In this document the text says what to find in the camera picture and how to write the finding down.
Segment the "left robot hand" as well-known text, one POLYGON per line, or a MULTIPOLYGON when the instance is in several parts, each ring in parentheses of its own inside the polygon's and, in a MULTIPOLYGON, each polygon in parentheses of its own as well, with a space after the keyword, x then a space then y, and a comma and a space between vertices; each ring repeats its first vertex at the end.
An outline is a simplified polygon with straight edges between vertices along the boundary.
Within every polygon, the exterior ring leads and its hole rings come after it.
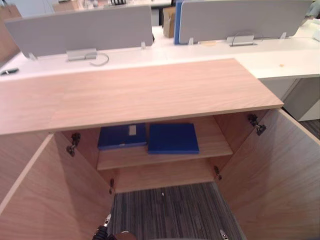
POLYGON ((92 240, 115 240, 115 236, 113 234, 108 234, 108 226, 110 223, 112 215, 108 214, 106 219, 104 220, 103 225, 100 225, 96 232, 94 233, 92 240))

